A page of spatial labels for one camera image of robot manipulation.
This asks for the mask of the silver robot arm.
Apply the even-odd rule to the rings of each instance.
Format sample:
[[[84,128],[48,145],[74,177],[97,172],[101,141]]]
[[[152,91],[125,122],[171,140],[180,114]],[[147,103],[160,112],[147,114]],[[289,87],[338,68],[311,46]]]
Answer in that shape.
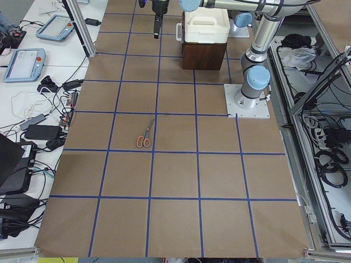
[[[301,10],[307,1],[180,1],[179,4],[187,12],[205,7],[263,13],[254,40],[241,57],[244,83],[234,95],[238,107],[245,110],[255,108],[270,81],[270,73],[263,63],[273,37],[284,17]]]

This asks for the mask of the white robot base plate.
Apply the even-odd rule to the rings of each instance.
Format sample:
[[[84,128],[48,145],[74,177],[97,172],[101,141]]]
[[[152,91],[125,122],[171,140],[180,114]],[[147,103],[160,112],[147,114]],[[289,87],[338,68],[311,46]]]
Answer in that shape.
[[[241,93],[241,84],[224,84],[224,95],[229,118],[269,119],[268,103],[264,91],[255,99]]]

